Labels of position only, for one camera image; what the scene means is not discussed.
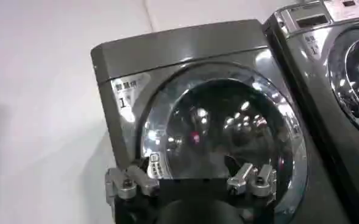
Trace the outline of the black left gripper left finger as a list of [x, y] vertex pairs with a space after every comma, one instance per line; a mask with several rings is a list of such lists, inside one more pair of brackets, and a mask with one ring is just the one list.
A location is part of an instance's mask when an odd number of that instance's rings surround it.
[[160, 192], [158, 179], [147, 174], [149, 158], [136, 159], [125, 169], [111, 167], [105, 173], [105, 199], [114, 205], [115, 199], [132, 200], [138, 194], [157, 197]]

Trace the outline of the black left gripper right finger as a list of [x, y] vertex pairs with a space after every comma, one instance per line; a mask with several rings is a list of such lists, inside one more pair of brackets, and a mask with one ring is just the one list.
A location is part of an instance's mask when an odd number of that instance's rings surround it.
[[226, 180], [227, 198], [231, 201], [246, 197], [276, 200], [276, 170], [270, 164], [256, 167], [253, 163], [243, 163], [241, 166], [229, 155], [224, 157], [229, 176]]

